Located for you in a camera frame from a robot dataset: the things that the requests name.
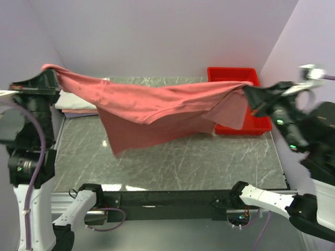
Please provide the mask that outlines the pink red t shirt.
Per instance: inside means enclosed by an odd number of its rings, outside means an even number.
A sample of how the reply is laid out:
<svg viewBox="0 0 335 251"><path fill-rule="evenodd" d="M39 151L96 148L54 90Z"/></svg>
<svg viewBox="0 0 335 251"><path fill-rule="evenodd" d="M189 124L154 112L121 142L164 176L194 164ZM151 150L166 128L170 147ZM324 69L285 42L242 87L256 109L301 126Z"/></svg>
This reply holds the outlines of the pink red t shirt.
<svg viewBox="0 0 335 251"><path fill-rule="evenodd" d="M212 134L220 124L243 127L246 81L149 87L80 75L58 65L61 89L96 106L115 155L173 141L195 133Z"/></svg>

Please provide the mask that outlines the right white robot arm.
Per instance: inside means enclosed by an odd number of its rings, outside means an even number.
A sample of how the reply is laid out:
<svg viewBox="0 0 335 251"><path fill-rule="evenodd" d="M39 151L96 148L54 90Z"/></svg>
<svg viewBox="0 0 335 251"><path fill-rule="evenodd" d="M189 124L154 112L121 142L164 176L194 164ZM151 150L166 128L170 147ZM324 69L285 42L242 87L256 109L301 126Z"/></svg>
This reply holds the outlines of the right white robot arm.
<svg viewBox="0 0 335 251"><path fill-rule="evenodd" d="M302 180L290 196L256 188L239 181L229 192L230 204L264 208L289 219L298 230L334 242L334 103L320 102L309 112L296 107L295 99L305 88L292 82L272 87L244 87L256 117L270 117L289 149L304 154L299 164L291 159L286 167L302 167Z"/></svg>

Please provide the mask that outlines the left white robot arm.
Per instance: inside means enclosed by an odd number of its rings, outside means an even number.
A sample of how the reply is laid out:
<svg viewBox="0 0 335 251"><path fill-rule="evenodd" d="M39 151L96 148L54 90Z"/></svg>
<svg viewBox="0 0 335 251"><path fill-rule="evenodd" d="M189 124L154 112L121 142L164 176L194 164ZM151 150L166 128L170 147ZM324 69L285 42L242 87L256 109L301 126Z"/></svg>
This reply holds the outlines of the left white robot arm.
<svg viewBox="0 0 335 251"><path fill-rule="evenodd" d="M9 155L9 179L19 206L19 250L71 250L75 231L89 210L105 203L101 185L82 185L75 199L56 219L52 218L55 137L51 107L60 96L54 69L1 91L1 145Z"/></svg>

